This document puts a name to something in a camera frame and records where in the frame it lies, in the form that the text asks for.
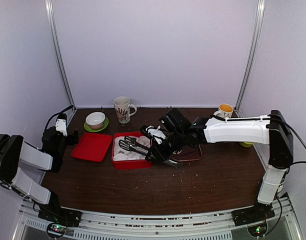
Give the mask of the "red tin lid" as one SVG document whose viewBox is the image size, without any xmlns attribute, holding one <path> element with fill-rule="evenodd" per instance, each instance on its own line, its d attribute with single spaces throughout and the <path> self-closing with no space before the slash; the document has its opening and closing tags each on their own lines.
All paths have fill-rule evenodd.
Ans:
<svg viewBox="0 0 306 240">
<path fill-rule="evenodd" d="M 71 156 L 75 159 L 100 163 L 105 158 L 112 140 L 112 135 L 87 132 L 81 136 Z"/>
</svg>

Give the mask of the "metal serving tongs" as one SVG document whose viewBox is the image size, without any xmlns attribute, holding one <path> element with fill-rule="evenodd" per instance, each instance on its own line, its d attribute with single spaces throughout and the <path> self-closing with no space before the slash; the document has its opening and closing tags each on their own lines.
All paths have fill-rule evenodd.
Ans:
<svg viewBox="0 0 306 240">
<path fill-rule="evenodd" d="M 175 168 L 180 168 L 183 166 L 182 163 L 171 159 L 171 158 L 164 158 L 160 153 L 158 153 L 158 156 L 155 156 L 153 154 L 153 148 L 144 146 L 136 141 L 134 137 L 125 136 L 124 139 L 118 141 L 119 147 L 122 149 L 129 151 L 129 152 L 136 152 L 138 154 L 144 155 L 146 161 L 153 162 L 153 163 L 164 163 L 170 166 L 173 166 Z"/>
</svg>

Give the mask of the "red tin box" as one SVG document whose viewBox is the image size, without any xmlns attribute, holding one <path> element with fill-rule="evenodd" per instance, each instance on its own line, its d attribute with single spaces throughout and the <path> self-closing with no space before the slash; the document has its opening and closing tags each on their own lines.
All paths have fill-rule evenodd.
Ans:
<svg viewBox="0 0 306 240">
<path fill-rule="evenodd" d="M 145 159 L 139 159 L 139 160 L 125 160 L 125 161 L 113 161 L 113 150 L 115 146 L 115 139 L 117 137 L 122 136 L 143 136 L 139 131 L 136 132 L 123 132 L 123 133 L 116 133 L 113 136 L 113 147 L 112 147 L 112 163 L 116 169 L 120 170 L 130 170 L 130 169 L 144 169 L 144 168 L 150 168 L 153 164 L 150 161 L 146 161 Z"/>
</svg>

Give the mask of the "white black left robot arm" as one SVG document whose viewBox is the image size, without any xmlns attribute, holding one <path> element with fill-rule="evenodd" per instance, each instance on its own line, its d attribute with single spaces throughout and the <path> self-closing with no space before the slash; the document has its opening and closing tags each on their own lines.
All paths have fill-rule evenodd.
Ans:
<svg viewBox="0 0 306 240">
<path fill-rule="evenodd" d="M 67 146 L 78 142 L 77 130 L 68 134 L 55 127 L 44 131 L 41 149 L 24 141 L 21 135 L 0 134 L 0 185 L 38 205 L 39 218 L 70 227 L 78 226 L 82 213 L 62 207 L 55 192 L 41 186 L 21 168 L 26 164 L 43 172 L 58 173 Z"/>
</svg>

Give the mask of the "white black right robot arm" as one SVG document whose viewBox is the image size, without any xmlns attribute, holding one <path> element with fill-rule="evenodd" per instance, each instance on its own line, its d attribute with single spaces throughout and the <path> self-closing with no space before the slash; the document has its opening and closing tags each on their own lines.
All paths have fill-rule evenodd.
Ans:
<svg viewBox="0 0 306 240">
<path fill-rule="evenodd" d="M 140 132 L 155 139 L 145 159 L 170 162 L 170 156 L 185 146 L 219 142 L 252 142 L 269 145 L 269 162 L 254 206 L 233 211 L 236 224 L 263 221 L 272 217 L 271 204 L 287 170 L 293 164 L 293 135 L 278 110 L 269 115 L 243 118 L 222 118 L 216 115 L 198 117 L 190 122 L 178 109 L 172 109 L 160 122 L 165 130 L 143 125 Z"/>
</svg>

